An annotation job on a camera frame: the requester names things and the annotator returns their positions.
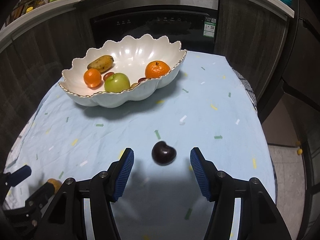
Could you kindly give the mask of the red jujube date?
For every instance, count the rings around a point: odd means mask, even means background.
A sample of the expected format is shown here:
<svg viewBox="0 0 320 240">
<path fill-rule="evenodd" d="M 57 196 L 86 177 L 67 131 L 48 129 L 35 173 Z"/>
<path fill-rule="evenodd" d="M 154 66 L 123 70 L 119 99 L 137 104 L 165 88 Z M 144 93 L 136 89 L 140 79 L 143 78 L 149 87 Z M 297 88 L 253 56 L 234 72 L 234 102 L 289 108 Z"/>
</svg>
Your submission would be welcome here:
<svg viewBox="0 0 320 240">
<path fill-rule="evenodd" d="M 103 80 L 106 81 L 109 77 L 111 77 L 112 75 L 114 75 L 114 72 L 108 72 L 104 75 Z"/>
<path fill-rule="evenodd" d="M 146 80 L 146 77 L 142 77 L 138 80 L 138 83 L 143 82 L 144 80 Z"/>
</svg>

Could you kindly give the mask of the yellow mango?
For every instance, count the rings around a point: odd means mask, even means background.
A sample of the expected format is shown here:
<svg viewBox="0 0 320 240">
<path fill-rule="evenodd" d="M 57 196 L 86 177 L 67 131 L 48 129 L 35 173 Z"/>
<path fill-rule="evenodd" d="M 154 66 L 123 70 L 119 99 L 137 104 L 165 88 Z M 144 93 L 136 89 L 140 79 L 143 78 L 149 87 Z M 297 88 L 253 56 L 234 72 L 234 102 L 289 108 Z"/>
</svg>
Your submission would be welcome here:
<svg viewBox="0 0 320 240">
<path fill-rule="evenodd" d="M 111 55 L 103 55 L 96 60 L 92 61 L 87 69 L 96 69 L 100 73 L 104 73 L 112 68 L 114 64 L 114 59 Z"/>
</svg>

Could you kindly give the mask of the dark purple plum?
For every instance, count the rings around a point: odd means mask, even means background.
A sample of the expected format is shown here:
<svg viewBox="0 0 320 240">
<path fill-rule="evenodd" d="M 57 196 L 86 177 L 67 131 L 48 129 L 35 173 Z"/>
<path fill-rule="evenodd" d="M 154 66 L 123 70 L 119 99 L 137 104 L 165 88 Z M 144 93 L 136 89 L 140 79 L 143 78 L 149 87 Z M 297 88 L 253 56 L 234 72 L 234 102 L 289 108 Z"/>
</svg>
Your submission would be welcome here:
<svg viewBox="0 0 320 240">
<path fill-rule="evenodd" d="M 157 142 L 151 151 L 152 158 L 158 165 L 169 165 L 177 155 L 176 150 L 164 141 Z"/>
</svg>

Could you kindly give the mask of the light blue patterned tablecloth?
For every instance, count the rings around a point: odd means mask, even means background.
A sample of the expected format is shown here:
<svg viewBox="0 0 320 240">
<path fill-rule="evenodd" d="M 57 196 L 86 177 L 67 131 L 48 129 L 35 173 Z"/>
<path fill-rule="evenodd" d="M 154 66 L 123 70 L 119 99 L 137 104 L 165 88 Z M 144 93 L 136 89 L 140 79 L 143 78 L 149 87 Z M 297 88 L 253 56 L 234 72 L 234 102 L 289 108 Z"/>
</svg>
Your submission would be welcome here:
<svg viewBox="0 0 320 240">
<path fill-rule="evenodd" d="M 169 165 L 154 162 L 153 146 L 176 152 Z M 135 161 L 112 210 L 122 239 L 203 239 L 213 204 L 190 168 L 198 147 L 233 178 L 260 179 L 276 196 L 267 142 L 241 81 L 224 57 L 188 52 L 174 81 L 143 101 L 117 108 L 76 104 L 53 85 L 12 148 L 5 169 L 29 165 L 5 207 L 22 207 L 48 179 L 92 178 L 131 148 Z"/>
</svg>

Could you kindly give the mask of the green apple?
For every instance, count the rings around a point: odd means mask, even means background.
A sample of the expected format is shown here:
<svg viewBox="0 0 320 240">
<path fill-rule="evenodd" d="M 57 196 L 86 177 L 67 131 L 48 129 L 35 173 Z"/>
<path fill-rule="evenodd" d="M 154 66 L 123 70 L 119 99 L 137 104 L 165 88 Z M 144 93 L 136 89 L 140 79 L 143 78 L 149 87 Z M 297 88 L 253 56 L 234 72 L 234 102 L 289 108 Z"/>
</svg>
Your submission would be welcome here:
<svg viewBox="0 0 320 240">
<path fill-rule="evenodd" d="M 123 73 L 115 73 L 105 80 L 104 88 L 108 93 L 120 93 L 131 87 L 129 78 Z"/>
</svg>

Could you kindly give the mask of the checkered cloth under tablecloth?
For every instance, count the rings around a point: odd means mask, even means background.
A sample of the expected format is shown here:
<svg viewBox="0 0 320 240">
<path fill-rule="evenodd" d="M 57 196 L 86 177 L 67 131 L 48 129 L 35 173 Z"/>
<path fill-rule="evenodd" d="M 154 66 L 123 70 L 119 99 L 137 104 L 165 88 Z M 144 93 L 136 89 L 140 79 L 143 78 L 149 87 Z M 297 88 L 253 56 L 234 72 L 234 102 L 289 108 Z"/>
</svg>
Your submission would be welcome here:
<svg viewBox="0 0 320 240">
<path fill-rule="evenodd" d="M 236 76 L 241 81 L 246 93 L 248 94 L 248 96 L 251 100 L 253 108 L 257 112 L 257 100 L 256 100 L 255 94 L 253 92 L 253 89 L 252 89 L 250 83 L 239 72 L 237 72 L 234 68 L 232 70 L 233 70 L 233 72 L 235 72 Z"/>
</svg>

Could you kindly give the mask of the small orange tangerine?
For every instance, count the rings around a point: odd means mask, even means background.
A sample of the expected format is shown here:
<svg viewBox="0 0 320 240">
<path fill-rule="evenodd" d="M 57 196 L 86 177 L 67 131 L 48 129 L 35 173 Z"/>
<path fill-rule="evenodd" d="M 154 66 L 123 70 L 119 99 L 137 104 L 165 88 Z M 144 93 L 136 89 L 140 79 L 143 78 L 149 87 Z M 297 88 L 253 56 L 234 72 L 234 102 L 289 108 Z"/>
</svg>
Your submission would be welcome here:
<svg viewBox="0 0 320 240">
<path fill-rule="evenodd" d="M 96 88 L 100 86 L 102 77 L 98 70 L 91 68 L 84 73 L 83 79 L 87 87 Z"/>
</svg>

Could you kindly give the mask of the white scalloped ceramic bowl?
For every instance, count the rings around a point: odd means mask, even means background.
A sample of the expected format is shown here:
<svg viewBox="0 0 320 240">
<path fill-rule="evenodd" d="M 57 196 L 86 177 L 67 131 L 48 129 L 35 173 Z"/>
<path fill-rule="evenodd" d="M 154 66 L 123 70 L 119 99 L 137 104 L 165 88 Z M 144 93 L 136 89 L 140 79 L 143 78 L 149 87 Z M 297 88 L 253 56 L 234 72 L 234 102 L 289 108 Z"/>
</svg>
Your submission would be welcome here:
<svg viewBox="0 0 320 240">
<path fill-rule="evenodd" d="M 145 77 L 148 63 L 160 60 L 170 67 L 170 72 L 155 78 L 140 82 L 135 88 L 120 93 L 105 92 L 103 86 L 91 89 L 84 82 L 83 75 L 92 61 L 103 55 L 111 55 L 114 64 L 111 71 L 125 74 L 131 83 Z M 59 86 L 77 104 L 94 107 L 116 108 L 127 101 L 142 101 L 150 97 L 155 90 L 169 85 L 178 75 L 187 50 L 182 49 L 180 41 L 171 43 L 167 36 L 153 38 L 145 34 L 140 38 L 130 35 L 121 41 L 106 41 L 101 48 L 89 48 L 82 58 L 74 58 L 70 69 L 62 71 Z"/>
</svg>

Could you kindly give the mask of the large orange tangerine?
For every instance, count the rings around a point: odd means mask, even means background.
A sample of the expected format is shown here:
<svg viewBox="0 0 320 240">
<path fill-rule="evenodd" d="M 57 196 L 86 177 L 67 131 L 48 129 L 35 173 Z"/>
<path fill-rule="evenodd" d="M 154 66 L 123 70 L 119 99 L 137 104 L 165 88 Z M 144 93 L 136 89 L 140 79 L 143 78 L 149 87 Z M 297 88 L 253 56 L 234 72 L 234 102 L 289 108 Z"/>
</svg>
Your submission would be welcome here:
<svg viewBox="0 0 320 240">
<path fill-rule="evenodd" d="M 145 68 L 145 77 L 147 79 L 159 78 L 168 72 L 170 67 L 163 61 L 152 61 Z"/>
</svg>

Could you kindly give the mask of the green energy label sticker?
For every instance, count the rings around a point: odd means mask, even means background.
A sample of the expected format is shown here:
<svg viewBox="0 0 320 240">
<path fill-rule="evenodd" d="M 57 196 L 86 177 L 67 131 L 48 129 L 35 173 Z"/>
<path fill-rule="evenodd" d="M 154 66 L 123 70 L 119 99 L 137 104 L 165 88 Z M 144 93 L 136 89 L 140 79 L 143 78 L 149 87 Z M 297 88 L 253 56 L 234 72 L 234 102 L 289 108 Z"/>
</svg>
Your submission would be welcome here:
<svg viewBox="0 0 320 240">
<path fill-rule="evenodd" d="M 216 19 L 211 17 L 205 17 L 204 27 L 203 27 L 203 36 L 214 38 L 216 28 Z"/>
</svg>

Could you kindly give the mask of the black built-in dishwasher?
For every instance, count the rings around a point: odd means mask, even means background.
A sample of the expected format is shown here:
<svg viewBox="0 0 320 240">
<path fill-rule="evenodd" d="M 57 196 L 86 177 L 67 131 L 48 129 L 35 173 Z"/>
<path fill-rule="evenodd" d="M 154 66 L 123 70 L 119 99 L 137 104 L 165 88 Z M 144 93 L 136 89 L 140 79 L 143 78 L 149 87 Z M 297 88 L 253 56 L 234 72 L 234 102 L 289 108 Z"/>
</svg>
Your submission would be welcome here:
<svg viewBox="0 0 320 240">
<path fill-rule="evenodd" d="M 205 17 L 215 18 L 217 28 L 219 0 L 119 0 L 100 7 L 89 22 L 97 47 L 127 35 L 150 34 L 180 41 L 183 49 L 212 54 L 216 32 L 214 38 L 203 36 Z"/>
</svg>

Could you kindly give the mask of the yellow cap bottle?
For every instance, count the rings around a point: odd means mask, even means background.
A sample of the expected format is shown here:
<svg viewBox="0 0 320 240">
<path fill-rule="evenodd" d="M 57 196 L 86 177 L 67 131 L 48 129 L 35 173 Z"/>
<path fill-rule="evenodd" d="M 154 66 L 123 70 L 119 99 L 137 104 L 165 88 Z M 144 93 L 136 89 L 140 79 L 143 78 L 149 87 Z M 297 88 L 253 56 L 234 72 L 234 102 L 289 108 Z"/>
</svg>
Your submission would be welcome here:
<svg viewBox="0 0 320 240">
<path fill-rule="evenodd" d="M 33 10 L 33 7 L 28 7 L 28 8 L 26 9 L 25 13 L 29 13 L 29 12 L 31 12 L 32 10 Z"/>
</svg>

